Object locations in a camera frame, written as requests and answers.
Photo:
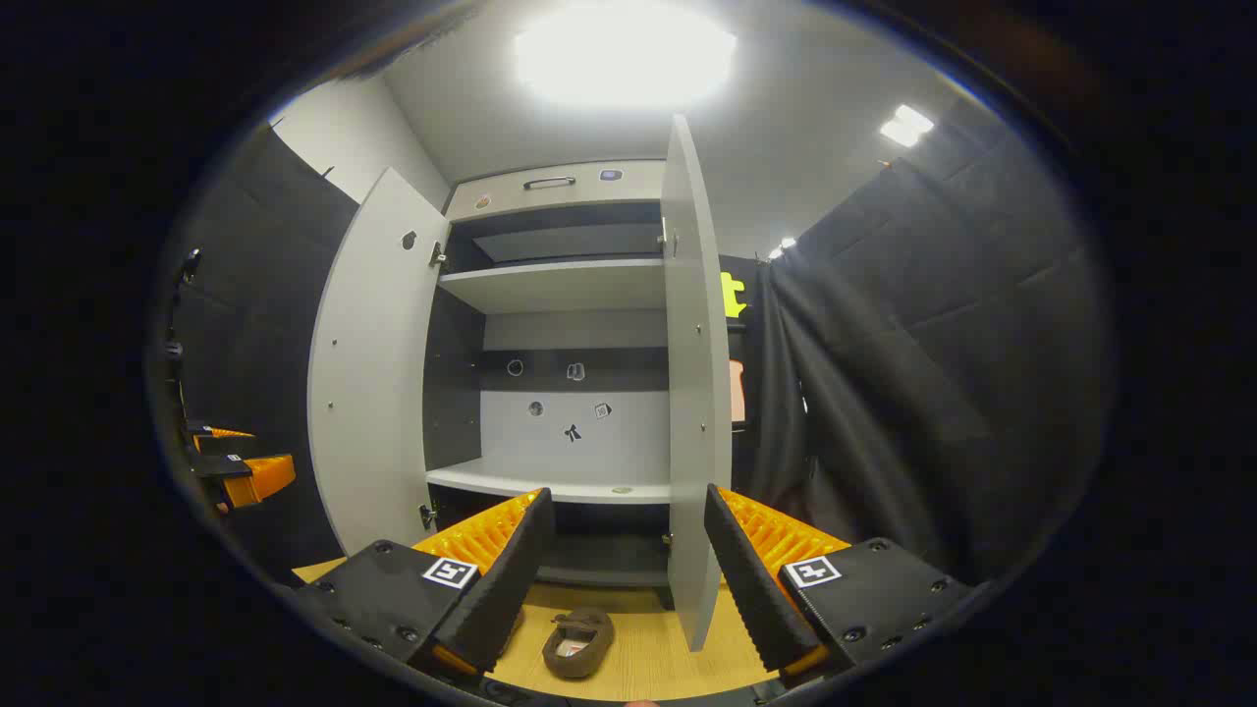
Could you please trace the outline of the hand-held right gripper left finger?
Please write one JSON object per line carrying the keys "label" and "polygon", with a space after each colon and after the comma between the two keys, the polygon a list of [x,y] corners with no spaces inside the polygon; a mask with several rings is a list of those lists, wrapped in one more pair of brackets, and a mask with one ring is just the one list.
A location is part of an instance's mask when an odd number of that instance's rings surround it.
{"label": "hand-held right gripper left finger", "polygon": [[554,502],[538,488],[414,546],[376,540],[295,590],[295,603],[346,638],[415,671],[494,671],[553,543]]}

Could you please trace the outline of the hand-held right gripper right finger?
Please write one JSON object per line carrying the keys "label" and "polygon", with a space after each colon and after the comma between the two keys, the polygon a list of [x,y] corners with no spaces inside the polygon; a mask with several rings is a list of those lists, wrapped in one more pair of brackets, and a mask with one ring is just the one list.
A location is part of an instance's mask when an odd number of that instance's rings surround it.
{"label": "hand-held right gripper right finger", "polygon": [[894,655],[973,593],[890,540],[848,543],[719,486],[704,527],[750,644],[789,687]]}

